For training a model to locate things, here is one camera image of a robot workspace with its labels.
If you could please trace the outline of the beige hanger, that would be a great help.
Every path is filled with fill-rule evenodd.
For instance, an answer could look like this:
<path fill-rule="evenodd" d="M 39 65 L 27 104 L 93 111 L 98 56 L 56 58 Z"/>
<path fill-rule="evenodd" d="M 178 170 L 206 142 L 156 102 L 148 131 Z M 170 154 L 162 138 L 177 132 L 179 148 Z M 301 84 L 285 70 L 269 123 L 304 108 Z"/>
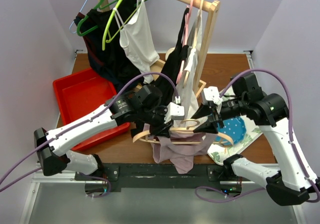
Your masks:
<path fill-rule="evenodd" d="M 187 85 L 192 66 L 198 63 L 198 52 L 200 51 L 200 44 L 202 42 L 202 7 L 204 0 L 200 0 L 200 7 L 197 12 L 196 19 L 193 23 L 191 31 L 188 32 L 187 39 L 187 57 L 184 62 L 182 75 L 180 82 L 182 82 L 182 88 L 184 89 Z"/>
<path fill-rule="evenodd" d="M 171 127 L 169 129 L 169 133 L 173 134 L 173 137 L 178 140 L 174 140 L 172 142 L 173 145 L 199 145 L 200 141 L 189 141 L 187 138 L 191 138 L 194 136 L 193 130 L 198 127 L 201 122 L 198 119 L 185 119 L 179 123 L 178 127 Z M 225 133 L 219 132 L 216 134 L 220 140 L 213 141 L 213 145 L 218 145 L 220 147 L 233 146 L 233 139 Z M 150 134 L 150 130 L 147 129 L 136 134 L 132 138 L 132 142 L 142 141 L 150 144 L 160 144 L 160 139 L 158 137 L 152 137 Z"/>

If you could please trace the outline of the pink tank top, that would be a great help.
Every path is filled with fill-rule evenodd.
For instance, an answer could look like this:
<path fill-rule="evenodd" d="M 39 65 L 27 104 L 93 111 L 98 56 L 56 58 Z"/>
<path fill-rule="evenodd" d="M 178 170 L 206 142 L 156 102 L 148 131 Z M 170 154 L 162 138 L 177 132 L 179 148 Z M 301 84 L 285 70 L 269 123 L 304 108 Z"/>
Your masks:
<path fill-rule="evenodd" d="M 200 142 L 199 144 L 173 144 L 178 135 L 170 138 L 160 136 L 159 143 L 151 143 L 153 160 L 159 164 L 166 160 L 171 161 L 179 174 L 187 174 L 194 166 L 194 157 L 206 155 L 208 149 L 216 139 L 215 134 L 195 133 L 183 138 L 184 141 Z"/>

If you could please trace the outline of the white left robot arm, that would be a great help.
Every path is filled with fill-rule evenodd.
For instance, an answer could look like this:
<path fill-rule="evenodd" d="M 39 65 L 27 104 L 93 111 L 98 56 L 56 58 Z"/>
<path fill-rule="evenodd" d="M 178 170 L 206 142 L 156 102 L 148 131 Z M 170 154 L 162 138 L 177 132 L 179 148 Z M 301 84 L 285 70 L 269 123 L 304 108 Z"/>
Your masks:
<path fill-rule="evenodd" d="M 45 176 L 62 171 L 74 171 L 99 180 L 104 174 L 103 164 L 96 154 L 81 154 L 73 151 L 79 143 L 124 123 L 141 121 L 156 128 L 165 124 L 165 112 L 160 110 L 163 94 L 152 84 L 143 86 L 137 92 L 129 91 L 114 96 L 93 112 L 63 127 L 34 131 L 34 145 Z"/>

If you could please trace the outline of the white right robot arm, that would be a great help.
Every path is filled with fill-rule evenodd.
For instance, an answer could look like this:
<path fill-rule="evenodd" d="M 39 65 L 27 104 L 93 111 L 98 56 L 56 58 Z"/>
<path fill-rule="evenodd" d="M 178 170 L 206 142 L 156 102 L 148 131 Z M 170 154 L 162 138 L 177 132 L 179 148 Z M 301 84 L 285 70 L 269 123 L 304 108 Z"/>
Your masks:
<path fill-rule="evenodd" d="M 223 161 L 222 175 L 230 181 L 242 177 L 260 185 L 280 206 L 311 203 L 310 195 L 320 192 L 320 178 L 295 136 L 291 98 L 264 93 L 255 73 L 246 70 L 233 76 L 227 88 L 233 90 L 234 97 L 228 100 L 223 100 L 225 92 L 215 86 L 203 89 L 202 104 L 193 118 L 207 120 L 194 132 L 217 134 L 226 120 L 246 116 L 266 137 L 279 168 L 270 169 L 234 154 Z"/>

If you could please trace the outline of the white tank top right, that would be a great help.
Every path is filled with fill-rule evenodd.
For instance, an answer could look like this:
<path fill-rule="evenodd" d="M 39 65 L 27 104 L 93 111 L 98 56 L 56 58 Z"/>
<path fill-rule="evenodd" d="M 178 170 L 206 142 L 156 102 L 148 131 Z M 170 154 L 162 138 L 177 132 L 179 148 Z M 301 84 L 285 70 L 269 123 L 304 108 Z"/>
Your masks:
<path fill-rule="evenodd" d="M 184 106 L 184 120 L 190 119 L 191 116 L 196 112 L 196 110 L 199 108 L 195 93 L 193 91 L 193 85 L 194 85 L 194 77 L 196 68 L 198 65 L 198 55 L 197 54 L 197 64 L 194 64 L 191 68 L 189 79 L 186 83 L 185 88 L 182 87 L 182 82 L 179 82 L 177 84 L 177 90 L 180 95 L 181 99 L 181 105 Z"/>

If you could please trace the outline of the white tank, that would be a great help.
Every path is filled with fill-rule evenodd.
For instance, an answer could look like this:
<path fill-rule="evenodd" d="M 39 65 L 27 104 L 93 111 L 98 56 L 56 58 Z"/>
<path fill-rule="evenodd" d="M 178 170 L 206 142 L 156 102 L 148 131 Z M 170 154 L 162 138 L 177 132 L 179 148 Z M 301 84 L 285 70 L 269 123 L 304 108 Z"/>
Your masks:
<path fill-rule="evenodd" d="M 196 110 L 199 108 L 195 93 L 193 91 L 193 85 L 194 85 L 194 77 L 196 68 L 198 65 L 198 55 L 197 54 L 197 64 L 194 64 L 191 68 L 189 79 L 186 83 L 185 88 L 182 87 L 182 82 L 179 82 L 177 84 L 177 90 L 180 95 L 181 99 L 181 105 L 184 106 L 184 120 L 190 119 L 191 116 L 196 112 Z"/>
<path fill-rule="evenodd" d="M 123 15 L 116 8 L 115 19 L 120 30 L 119 44 L 123 48 L 126 57 L 143 74 L 144 84 L 151 83 L 154 78 L 150 74 L 150 66 L 159 60 L 155 50 L 145 0 L 136 0 L 137 10 L 131 18 L 123 22 Z"/>

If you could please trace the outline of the white tank top left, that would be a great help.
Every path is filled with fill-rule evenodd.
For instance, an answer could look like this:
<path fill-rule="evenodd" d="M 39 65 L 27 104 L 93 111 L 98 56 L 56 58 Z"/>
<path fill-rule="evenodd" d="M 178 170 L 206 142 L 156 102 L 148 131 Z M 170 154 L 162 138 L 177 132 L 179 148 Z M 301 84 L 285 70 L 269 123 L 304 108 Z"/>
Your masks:
<path fill-rule="evenodd" d="M 137 10 L 131 18 L 123 22 L 123 15 L 116 8 L 115 19 L 120 30 L 119 44 L 123 48 L 126 57 L 143 74 L 144 84 L 151 83 L 154 78 L 150 74 L 150 66 L 159 60 L 155 50 L 145 0 L 136 0 Z"/>

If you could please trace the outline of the pink hanger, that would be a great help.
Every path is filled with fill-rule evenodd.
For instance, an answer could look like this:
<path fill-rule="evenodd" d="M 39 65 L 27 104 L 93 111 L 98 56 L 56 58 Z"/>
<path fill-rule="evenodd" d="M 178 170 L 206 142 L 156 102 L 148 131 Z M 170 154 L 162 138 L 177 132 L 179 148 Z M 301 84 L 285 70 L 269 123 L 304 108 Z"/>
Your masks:
<path fill-rule="evenodd" d="M 193 3 L 194 3 L 194 0 L 190 0 L 190 4 L 187 6 L 189 8 L 189 11 L 185 17 L 185 26 L 184 26 L 184 31 L 183 31 L 183 47 L 185 45 L 187 45 L 187 42 L 188 42 L 188 35 L 189 35 L 189 22 L 190 22 L 190 18 L 191 18 L 191 14 L 192 14 L 192 8 L 193 8 Z M 176 84 L 178 84 L 180 82 L 180 79 L 181 79 L 181 76 L 182 76 L 182 72 L 183 72 L 183 69 L 184 69 L 184 64 L 185 64 L 185 59 L 183 59 L 181 61 L 181 64 L 180 64 L 180 69 L 179 69 L 179 73 L 178 73 L 178 76 L 177 76 L 177 79 L 176 79 Z"/>

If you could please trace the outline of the blue dotted plate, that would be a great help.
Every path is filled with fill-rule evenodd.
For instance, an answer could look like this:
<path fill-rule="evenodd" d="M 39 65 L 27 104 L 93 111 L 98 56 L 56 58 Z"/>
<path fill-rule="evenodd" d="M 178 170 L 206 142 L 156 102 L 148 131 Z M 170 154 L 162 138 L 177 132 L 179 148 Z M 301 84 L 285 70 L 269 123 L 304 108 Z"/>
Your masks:
<path fill-rule="evenodd" d="M 217 130 L 220 133 L 228 135 L 234 144 L 241 142 L 247 132 L 244 119 L 242 117 L 235 117 L 223 121 L 223 127 L 218 126 Z"/>

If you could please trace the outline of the floral tray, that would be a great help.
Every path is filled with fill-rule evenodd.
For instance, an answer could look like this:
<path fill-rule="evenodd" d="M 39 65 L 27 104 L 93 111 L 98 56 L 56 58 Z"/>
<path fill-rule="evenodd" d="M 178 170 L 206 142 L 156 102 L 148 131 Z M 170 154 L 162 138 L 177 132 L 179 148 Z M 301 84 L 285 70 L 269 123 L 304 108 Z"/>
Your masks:
<path fill-rule="evenodd" d="M 246 127 L 246 134 L 244 139 L 233 146 L 228 145 L 227 147 L 221 147 L 217 144 L 212 144 L 207 151 L 209 157 L 218 165 L 222 165 L 223 161 L 230 156 L 235 154 L 240 154 L 244 151 L 247 147 L 249 147 L 259 136 L 262 135 L 261 130 L 258 126 L 255 125 L 254 121 L 247 118 L 245 115 L 239 116 L 243 118 L 245 127 Z"/>

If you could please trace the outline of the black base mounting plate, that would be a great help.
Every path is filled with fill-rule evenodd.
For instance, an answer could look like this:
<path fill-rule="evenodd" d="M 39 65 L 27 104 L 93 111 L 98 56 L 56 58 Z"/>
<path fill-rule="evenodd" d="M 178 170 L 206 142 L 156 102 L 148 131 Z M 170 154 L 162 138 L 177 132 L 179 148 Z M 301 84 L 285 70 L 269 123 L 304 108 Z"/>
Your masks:
<path fill-rule="evenodd" d="M 105 163 L 104 167 L 113 192 L 120 192 L 122 188 L 195 189 L 207 186 L 237 196 L 246 181 L 224 175 L 223 167 L 216 164 L 195 164 L 187 174 L 179 174 L 173 164 Z"/>

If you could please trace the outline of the red plastic bin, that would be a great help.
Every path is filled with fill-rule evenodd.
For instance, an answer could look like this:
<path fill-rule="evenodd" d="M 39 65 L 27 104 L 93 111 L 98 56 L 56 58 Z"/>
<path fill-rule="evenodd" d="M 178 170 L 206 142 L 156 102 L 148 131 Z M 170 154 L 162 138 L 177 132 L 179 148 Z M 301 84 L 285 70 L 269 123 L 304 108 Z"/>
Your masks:
<path fill-rule="evenodd" d="M 93 112 L 117 94 L 114 85 L 91 68 L 54 80 L 52 85 L 64 125 Z"/>

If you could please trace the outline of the wooden clothes rack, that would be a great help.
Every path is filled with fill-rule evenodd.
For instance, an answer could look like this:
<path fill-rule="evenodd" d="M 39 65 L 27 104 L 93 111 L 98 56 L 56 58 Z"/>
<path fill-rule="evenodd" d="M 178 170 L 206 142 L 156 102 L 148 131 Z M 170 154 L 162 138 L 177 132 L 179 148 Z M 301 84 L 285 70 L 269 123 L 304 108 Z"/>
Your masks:
<path fill-rule="evenodd" d="M 206 61 L 208 49 L 211 43 L 213 31 L 216 24 L 216 19 L 218 16 L 218 11 L 220 8 L 220 2 L 218 0 L 213 1 L 212 3 L 205 1 L 205 0 L 177 0 L 179 2 L 185 3 L 185 4 L 191 4 L 192 7 L 200 9 L 204 12 L 207 12 L 207 20 L 205 24 L 205 29 L 202 37 L 201 47 L 198 54 L 198 64 L 195 70 L 194 79 L 193 79 L 193 91 L 195 93 L 195 96 L 199 98 L 201 91 L 206 87 L 206 82 L 201 80 L 201 75 L 203 72 L 204 64 Z M 116 7 L 121 4 L 122 0 L 118 0 L 116 3 Z M 107 38 L 107 33 L 109 31 L 110 24 L 112 22 L 112 19 L 115 15 L 115 12 L 112 11 L 110 18 L 105 26 L 103 37 L 102 37 L 102 50 L 104 51 L 106 49 L 106 43 L 109 43 L 111 41 Z M 160 72 L 162 68 L 164 67 L 165 62 L 163 60 L 157 60 L 150 69 L 152 71 Z"/>

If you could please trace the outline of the dark navy hanging garment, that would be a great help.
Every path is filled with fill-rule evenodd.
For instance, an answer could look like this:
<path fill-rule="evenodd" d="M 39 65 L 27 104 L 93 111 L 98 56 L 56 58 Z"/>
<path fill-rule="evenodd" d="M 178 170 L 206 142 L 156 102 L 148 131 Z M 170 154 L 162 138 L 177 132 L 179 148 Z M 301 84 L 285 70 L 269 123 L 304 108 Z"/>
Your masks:
<path fill-rule="evenodd" d="M 127 19 L 136 9 L 137 0 L 122 0 L 118 11 L 122 19 Z M 83 36 L 84 43 L 88 52 L 88 61 L 90 67 L 102 78 L 111 82 L 119 91 L 123 86 L 134 77 L 141 74 L 126 57 L 125 51 L 120 46 L 120 33 L 110 43 L 105 44 L 105 50 L 102 50 L 102 39 L 107 22 L 112 14 L 112 9 L 100 12 L 91 9 L 86 15 L 87 20 L 80 25 L 80 32 L 83 33 L 97 26 L 97 29 Z M 79 12 L 74 19 L 76 26 L 85 18 L 84 14 Z"/>

